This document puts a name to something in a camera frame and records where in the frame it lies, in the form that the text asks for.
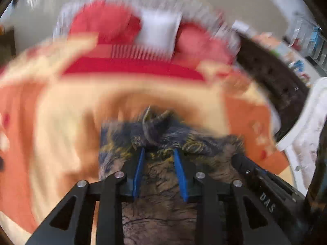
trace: floor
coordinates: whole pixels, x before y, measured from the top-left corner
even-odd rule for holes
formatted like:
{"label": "floor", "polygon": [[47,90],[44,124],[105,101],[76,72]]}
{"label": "floor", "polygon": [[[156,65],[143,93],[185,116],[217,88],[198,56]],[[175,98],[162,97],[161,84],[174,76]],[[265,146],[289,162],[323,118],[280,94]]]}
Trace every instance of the floor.
{"label": "floor", "polygon": [[[68,1],[70,0],[18,0],[15,7],[11,4],[0,18],[0,24],[6,28],[14,26],[17,52],[51,37],[60,9]],[[280,38],[289,25],[289,15],[292,15],[288,11],[294,10],[294,8],[285,8],[284,12],[281,4],[283,0],[207,1],[217,9],[224,10],[228,22],[233,23],[238,19],[259,32],[272,32]],[[298,5],[297,2],[294,3],[296,0],[290,1],[293,3],[288,4]]]}

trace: metal screw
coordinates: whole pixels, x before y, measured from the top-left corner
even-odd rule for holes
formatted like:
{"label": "metal screw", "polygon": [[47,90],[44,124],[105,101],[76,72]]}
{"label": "metal screw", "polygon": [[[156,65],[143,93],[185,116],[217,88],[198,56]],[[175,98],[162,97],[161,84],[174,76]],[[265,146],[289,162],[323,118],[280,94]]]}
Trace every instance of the metal screw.
{"label": "metal screw", "polygon": [[115,178],[117,178],[117,179],[120,179],[120,178],[122,178],[123,176],[125,176],[125,173],[123,173],[122,171],[117,171],[117,172],[115,173]]}
{"label": "metal screw", "polygon": [[241,187],[243,185],[243,183],[240,180],[234,180],[233,181],[233,185],[235,187]]}
{"label": "metal screw", "polygon": [[200,180],[205,178],[205,174],[203,172],[197,172],[197,174],[195,174],[195,176]]}
{"label": "metal screw", "polygon": [[79,181],[79,182],[77,183],[77,186],[80,187],[80,188],[85,187],[85,186],[86,186],[86,181],[84,181],[84,180]]}

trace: blurry fabric pile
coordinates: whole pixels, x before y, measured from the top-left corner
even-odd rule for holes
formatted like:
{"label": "blurry fabric pile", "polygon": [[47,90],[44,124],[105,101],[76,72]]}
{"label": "blurry fabric pile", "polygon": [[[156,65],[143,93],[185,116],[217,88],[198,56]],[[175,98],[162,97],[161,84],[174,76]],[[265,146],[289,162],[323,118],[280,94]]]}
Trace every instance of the blurry fabric pile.
{"label": "blurry fabric pile", "polygon": [[101,129],[100,179],[136,157],[138,147],[156,147],[146,160],[140,198],[123,205],[125,244],[193,244],[196,210],[183,202],[174,169],[173,150],[180,148],[198,170],[220,181],[239,178],[230,163],[242,153],[242,141],[214,138],[183,123],[174,112],[147,108],[134,122],[110,121]]}
{"label": "blurry fabric pile", "polygon": [[[176,58],[184,61],[211,59],[228,65],[234,62],[235,55],[228,50],[228,42],[212,37],[199,23],[181,22],[180,17],[174,19],[176,14],[169,11],[148,10],[148,15],[153,16],[151,20],[145,18],[142,11],[124,4],[95,0],[76,14],[69,34],[97,33],[100,44],[140,44],[150,48],[164,45],[161,50],[169,55],[176,53]],[[167,45],[156,41],[156,31],[169,34],[169,38],[164,39],[169,41]]]}

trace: dark patterned cloth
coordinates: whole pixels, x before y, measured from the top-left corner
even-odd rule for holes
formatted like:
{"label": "dark patterned cloth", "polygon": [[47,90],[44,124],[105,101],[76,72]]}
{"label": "dark patterned cloth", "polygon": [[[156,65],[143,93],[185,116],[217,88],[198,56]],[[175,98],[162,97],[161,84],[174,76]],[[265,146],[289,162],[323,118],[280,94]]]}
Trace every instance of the dark patterned cloth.
{"label": "dark patterned cloth", "polygon": [[196,210],[180,197],[173,150],[181,148],[199,170],[231,182],[239,177],[230,160],[243,152],[242,142],[236,136],[214,138],[187,126],[171,111],[157,115],[149,107],[136,122],[111,121],[102,126],[100,179],[120,170],[136,148],[147,146],[158,150],[146,160],[140,197],[123,204],[124,242],[194,244]]}

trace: blue gripper pad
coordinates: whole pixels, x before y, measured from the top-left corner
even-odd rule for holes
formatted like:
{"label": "blue gripper pad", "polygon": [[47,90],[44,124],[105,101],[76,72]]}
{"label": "blue gripper pad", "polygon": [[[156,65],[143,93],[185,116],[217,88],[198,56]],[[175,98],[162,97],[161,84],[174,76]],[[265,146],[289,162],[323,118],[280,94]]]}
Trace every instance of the blue gripper pad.
{"label": "blue gripper pad", "polygon": [[176,175],[179,184],[180,195],[182,196],[184,202],[187,202],[189,198],[187,192],[187,179],[185,176],[185,172],[183,169],[180,156],[178,154],[178,150],[174,150],[174,164],[175,164],[175,170],[176,170]]}
{"label": "blue gripper pad", "polygon": [[136,171],[135,171],[135,176],[133,179],[133,198],[137,198],[140,194],[140,185],[141,185],[141,180],[142,180],[142,170],[143,170],[143,165],[144,165],[144,159],[145,159],[145,150],[142,148],[140,157],[139,157],[139,162],[137,163]]}

